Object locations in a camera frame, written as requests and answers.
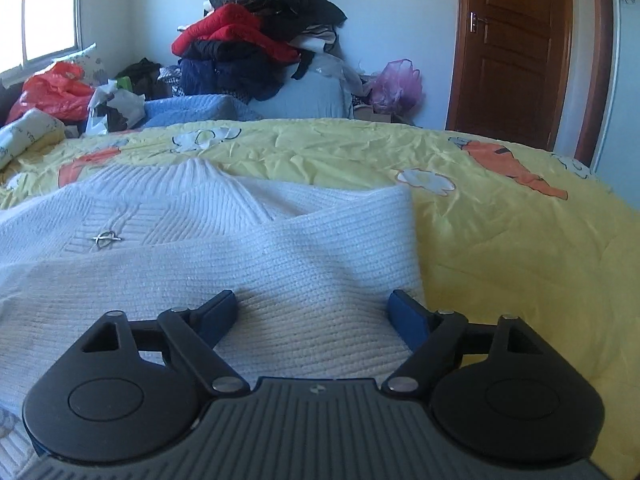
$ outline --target red plastic bag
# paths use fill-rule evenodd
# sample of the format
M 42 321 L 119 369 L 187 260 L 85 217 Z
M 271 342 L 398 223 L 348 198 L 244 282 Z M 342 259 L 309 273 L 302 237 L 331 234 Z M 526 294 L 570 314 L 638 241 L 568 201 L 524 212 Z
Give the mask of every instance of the red plastic bag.
M 377 114 L 402 115 L 422 99 L 422 77 L 408 59 L 388 63 L 371 86 L 371 105 Z
M 22 95 L 11 108 L 6 124 L 20 119 L 32 108 L 61 121 L 85 120 L 94 89 L 78 81 L 83 75 L 81 66 L 65 61 L 34 74 L 22 85 Z

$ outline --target door handle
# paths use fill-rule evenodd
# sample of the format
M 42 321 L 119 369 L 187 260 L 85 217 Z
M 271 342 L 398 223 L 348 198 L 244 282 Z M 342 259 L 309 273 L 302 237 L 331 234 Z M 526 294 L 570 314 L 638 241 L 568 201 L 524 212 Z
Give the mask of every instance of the door handle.
M 479 18 L 475 12 L 471 12 L 471 27 L 470 31 L 472 33 L 478 32 L 478 22 L 483 22 L 485 25 L 489 25 L 489 21 L 484 18 Z

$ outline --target door panel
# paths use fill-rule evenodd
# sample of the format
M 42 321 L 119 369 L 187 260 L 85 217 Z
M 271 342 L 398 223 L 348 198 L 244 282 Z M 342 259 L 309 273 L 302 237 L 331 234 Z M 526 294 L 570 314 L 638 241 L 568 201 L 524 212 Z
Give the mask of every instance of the door panel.
M 572 0 L 463 1 L 462 77 L 449 127 L 551 149 L 566 89 Z M 476 32 L 471 11 L 480 18 Z

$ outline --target window frame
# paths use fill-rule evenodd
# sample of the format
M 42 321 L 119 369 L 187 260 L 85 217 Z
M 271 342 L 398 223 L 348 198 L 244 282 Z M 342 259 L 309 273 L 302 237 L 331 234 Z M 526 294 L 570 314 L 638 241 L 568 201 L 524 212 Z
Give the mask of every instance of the window frame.
M 22 27 L 22 63 L 17 67 L 6 70 L 5 72 L 0 72 L 0 81 L 2 81 L 5 86 L 10 86 L 14 83 L 27 79 L 29 76 L 36 73 L 38 70 L 42 70 L 47 66 L 49 66 L 54 59 L 57 59 L 63 56 L 68 56 L 68 54 L 74 54 L 82 50 L 80 0 L 74 0 L 74 26 L 76 30 L 76 44 L 64 50 L 51 52 L 46 56 L 40 56 L 31 60 L 27 59 L 25 7 L 26 7 L 25 0 L 22 0 L 22 9 L 20 10 L 21 27 Z

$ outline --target red jacket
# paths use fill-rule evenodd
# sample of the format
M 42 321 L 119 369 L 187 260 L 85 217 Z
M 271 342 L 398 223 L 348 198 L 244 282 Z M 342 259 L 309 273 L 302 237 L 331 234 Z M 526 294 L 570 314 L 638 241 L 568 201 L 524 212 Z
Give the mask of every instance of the red jacket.
M 262 34 L 260 18 L 238 4 L 226 4 L 191 25 L 174 41 L 171 52 L 175 56 L 182 56 L 194 40 L 247 41 L 261 46 L 278 61 L 289 63 L 298 60 L 295 48 Z

